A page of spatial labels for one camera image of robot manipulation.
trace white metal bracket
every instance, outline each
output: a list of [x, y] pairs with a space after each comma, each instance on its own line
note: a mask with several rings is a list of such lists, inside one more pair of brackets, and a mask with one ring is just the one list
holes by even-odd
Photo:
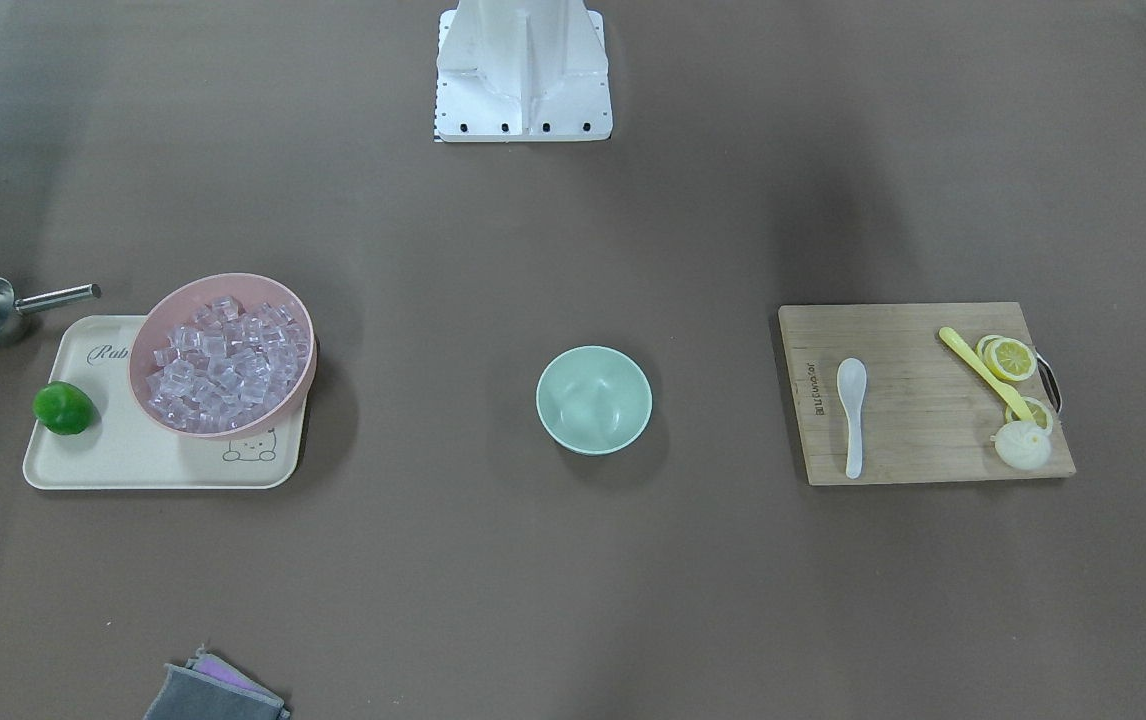
[[604, 18], [582, 0], [462, 0], [440, 15], [435, 141], [570, 142], [613, 132]]

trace cartoon bear drawing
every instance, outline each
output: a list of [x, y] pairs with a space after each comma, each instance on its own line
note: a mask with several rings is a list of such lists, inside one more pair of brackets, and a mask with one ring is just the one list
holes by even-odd
[[227, 451], [222, 454], [222, 460], [227, 462], [236, 460], [270, 462], [275, 460], [275, 428], [259, 436], [233, 439], [233, 441], [227, 443]]

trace small bowl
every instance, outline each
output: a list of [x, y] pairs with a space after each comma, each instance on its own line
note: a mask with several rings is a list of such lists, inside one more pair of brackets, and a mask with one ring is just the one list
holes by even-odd
[[176, 436], [203, 439], [236, 439], [266, 432], [266, 430], [274, 428], [281, 420], [288, 418], [289, 415], [293, 414], [293, 410], [297, 410], [307, 400], [307, 391], [311, 389], [311, 382], [316, 378], [317, 347], [316, 343], [312, 342], [311, 351], [307, 354], [307, 369], [298, 378], [297, 384], [289, 389], [289, 392], [280, 405], [272, 407], [266, 415], [253, 420], [252, 423], [241, 425], [234, 430], [222, 430], [220, 433], [188, 433], [185, 430], [170, 428], [163, 423], [147, 406], [147, 402], [151, 400], [151, 389], [147, 385], [147, 375], [151, 375], [160, 369], [156, 365], [154, 351], [167, 345], [166, 338], [168, 337], [168, 331], [174, 328], [174, 324], [191, 322], [195, 310], [198, 310], [201, 305], [207, 305], [217, 297], [226, 295], [238, 300], [240, 305], [243, 305], [245, 310], [248, 307], [257, 307], [264, 302], [270, 304], [272, 307], [288, 305], [295, 307], [295, 310], [301, 310], [303, 318], [298, 320], [299, 324], [305, 324], [311, 338], [316, 337], [316, 327], [311, 322], [311, 313], [307, 311], [307, 306], [303, 305], [303, 300], [299, 300], [293, 291], [281, 283], [272, 281], [270, 277], [249, 273], [225, 273], [209, 275], [209, 277], [202, 277], [198, 281], [178, 288], [168, 297], [160, 300], [160, 304], [154, 306], [154, 310], [151, 310], [151, 313], [147, 315], [146, 321], [142, 323], [142, 329], [138, 331], [138, 337], [133, 341], [133, 349], [129, 351], [129, 389], [133, 391], [135, 400], [138, 400], [139, 409], [142, 409], [154, 424]]
[[607, 455], [631, 445], [652, 415], [649, 378], [612, 347], [573, 347], [537, 378], [537, 418], [570, 451]]

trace gray cloth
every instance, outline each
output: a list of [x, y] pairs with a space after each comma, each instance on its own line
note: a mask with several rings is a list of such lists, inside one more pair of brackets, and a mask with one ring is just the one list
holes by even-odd
[[[225, 682], [193, 667], [238, 675], [236, 682]], [[249, 682], [220, 657], [203, 650], [186, 663], [186, 667], [166, 665], [168, 675], [143, 720], [289, 720], [284, 702], [275, 692]]]

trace yellow spoon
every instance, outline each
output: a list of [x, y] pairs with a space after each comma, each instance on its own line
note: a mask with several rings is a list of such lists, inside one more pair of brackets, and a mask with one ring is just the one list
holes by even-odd
[[970, 368], [974, 369], [974, 373], [981, 375], [981, 379], [984, 379], [986, 384], [989, 384], [990, 389], [997, 392], [1008, 407], [1012, 407], [1013, 414], [1017, 415], [1018, 420], [1035, 421], [1035, 415], [1031, 414], [1030, 407], [1026, 406], [1026, 400], [1022, 400], [1021, 393], [1017, 392], [1017, 388], [1004, 384], [998, 378], [995, 378], [990, 369], [981, 363], [981, 357], [978, 357], [976, 352], [972, 351], [970, 344], [965, 342], [965, 338], [960, 337], [959, 332], [955, 331], [953, 328], [942, 328], [937, 331], [937, 336], [942, 338], [942, 342], [947, 343], [948, 347], [956, 351], [956, 355], [960, 357], [965, 363], [968, 363]]

